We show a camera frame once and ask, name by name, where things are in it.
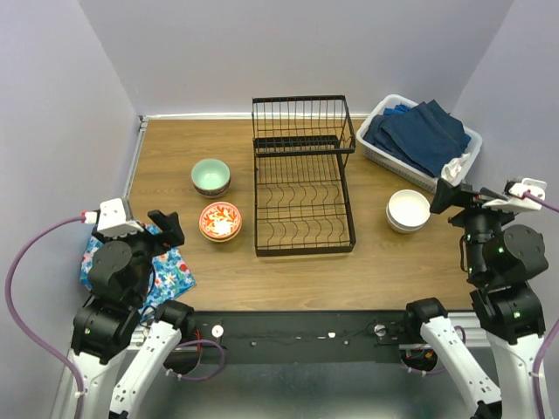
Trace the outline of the red white patterned bowl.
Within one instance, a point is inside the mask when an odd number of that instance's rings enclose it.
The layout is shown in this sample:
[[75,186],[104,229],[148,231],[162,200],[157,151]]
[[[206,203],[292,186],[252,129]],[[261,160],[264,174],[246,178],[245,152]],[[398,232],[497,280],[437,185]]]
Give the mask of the red white patterned bowl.
[[215,202],[208,205],[199,217],[199,229],[215,231],[223,235],[240,230],[242,216],[237,207],[228,202]]

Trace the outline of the white ribbed bowl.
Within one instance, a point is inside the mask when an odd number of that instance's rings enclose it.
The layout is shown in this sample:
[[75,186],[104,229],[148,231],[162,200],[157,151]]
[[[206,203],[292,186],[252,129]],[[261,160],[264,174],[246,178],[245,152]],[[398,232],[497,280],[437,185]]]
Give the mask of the white ribbed bowl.
[[400,224],[415,227],[426,224],[431,216],[430,203],[421,193],[402,189],[393,194],[387,205],[386,215],[391,216]]

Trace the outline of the mint green bowl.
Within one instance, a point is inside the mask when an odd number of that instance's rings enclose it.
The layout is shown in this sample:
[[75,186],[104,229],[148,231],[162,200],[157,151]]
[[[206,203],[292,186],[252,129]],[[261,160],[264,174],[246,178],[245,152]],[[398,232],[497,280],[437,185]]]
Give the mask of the mint green bowl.
[[229,167],[225,162],[218,159],[198,161],[190,174],[194,186],[203,191],[216,191],[226,188],[231,180]]

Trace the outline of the beige floral bowl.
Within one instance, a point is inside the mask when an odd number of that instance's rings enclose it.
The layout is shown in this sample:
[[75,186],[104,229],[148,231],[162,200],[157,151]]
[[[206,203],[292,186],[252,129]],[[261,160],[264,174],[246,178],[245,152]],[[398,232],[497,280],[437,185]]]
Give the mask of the beige floral bowl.
[[414,233],[424,227],[424,224],[420,224],[419,226],[409,227],[398,223],[390,213],[386,215],[388,225],[397,233],[400,234],[411,234]]

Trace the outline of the black wire dish rack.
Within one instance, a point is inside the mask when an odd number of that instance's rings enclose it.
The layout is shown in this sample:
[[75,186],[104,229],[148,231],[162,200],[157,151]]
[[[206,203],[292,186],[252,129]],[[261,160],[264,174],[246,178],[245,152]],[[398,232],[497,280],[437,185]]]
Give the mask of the black wire dish rack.
[[350,253],[346,165],[356,137],[346,98],[253,99],[252,147],[256,255]]

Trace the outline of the yellow dotted teal bowl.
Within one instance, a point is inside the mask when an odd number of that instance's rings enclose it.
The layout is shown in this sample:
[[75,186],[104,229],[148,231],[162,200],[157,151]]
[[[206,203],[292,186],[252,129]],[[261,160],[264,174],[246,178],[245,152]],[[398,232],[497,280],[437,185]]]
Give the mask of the yellow dotted teal bowl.
[[215,231],[201,230],[202,235],[214,243],[226,243],[235,238],[239,232],[240,230],[235,230],[231,233],[220,235],[217,234]]

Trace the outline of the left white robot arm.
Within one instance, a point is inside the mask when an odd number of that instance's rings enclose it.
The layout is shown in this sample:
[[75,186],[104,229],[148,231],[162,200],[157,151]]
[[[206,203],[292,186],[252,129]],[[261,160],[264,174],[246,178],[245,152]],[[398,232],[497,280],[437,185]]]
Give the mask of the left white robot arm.
[[77,418],[131,418],[155,379],[156,370],[195,330],[191,306],[168,299],[155,310],[148,338],[123,376],[118,371],[155,269],[153,259],[184,243],[179,215],[151,210],[159,228],[149,232],[126,211],[109,220],[95,211],[92,235],[100,241],[89,271],[92,300],[73,319],[69,360],[76,382],[72,391]]

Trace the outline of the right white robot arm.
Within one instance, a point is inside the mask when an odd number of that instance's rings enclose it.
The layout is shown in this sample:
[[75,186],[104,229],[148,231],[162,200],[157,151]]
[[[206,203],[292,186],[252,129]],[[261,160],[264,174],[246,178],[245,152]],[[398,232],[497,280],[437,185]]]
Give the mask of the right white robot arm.
[[473,311],[485,332],[498,375],[492,381],[456,336],[438,299],[409,303],[404,336],[430,346],[462,395],[473,418],[550,418],[543,358],[558,333],[545,326],[542,303],[529,280],[549,261],[540,232],[515,222],[518,214],[546,206],[547,183],[528,177],[509,180],[502,193],[467,183],[438,180],[430,211],[461,211],[448,222],[463,230],[461,270],[474,289]]

